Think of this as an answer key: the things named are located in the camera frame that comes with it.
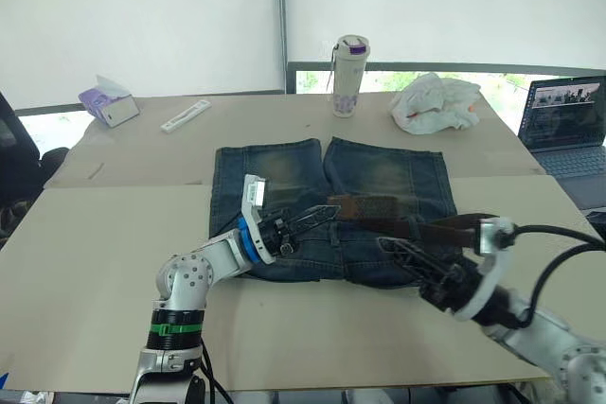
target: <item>white bottle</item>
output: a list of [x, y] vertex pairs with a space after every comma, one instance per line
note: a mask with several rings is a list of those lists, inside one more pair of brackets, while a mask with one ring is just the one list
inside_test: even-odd
[[351, 117], [358, 102], [370, 46], [365, 37], [345, 35], [339, 38], [333, 53], [332, 112], [338, 117]]

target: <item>laptop keyboard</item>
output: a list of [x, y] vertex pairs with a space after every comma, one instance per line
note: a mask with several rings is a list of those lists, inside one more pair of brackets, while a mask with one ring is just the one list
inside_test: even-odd
[[540, 154], [537, 159], [547, 173], [556, 178], [606, 172], [606, 152], [603, 147]]

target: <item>laptop screen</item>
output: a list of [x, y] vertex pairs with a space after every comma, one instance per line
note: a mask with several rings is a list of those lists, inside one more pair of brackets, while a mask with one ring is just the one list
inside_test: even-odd
[[600, 145], [605, 114], [604, 76], [535, 80], [518, 137], [529, 150]]

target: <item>laptop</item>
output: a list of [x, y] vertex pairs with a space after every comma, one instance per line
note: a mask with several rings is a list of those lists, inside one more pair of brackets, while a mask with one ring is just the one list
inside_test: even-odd
[[518, 137], [581, 210], [606, 206], [606, 76], [535, 80]]

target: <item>jeans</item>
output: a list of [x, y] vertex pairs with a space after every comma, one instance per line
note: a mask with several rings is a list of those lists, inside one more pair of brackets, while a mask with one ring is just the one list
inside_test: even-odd
[[[392, 196], [401, 219], [432, 221], [456, 215], [441, 153], [384, 149], [333, 138], [322, 162], [317, 139], [217, 150], [210, 207], [210, 235], [236, 226], [245, 174], [266, 178], [263, 212], [292, 215], [326, 203], [332, 194]], [[346, 279], [372, 287], [414, 284], [376, 243], [377, 233], [332, 221], [297, 238], [297, 250], [271, 265], [257, 264], [257, 278], [280, 281]]]

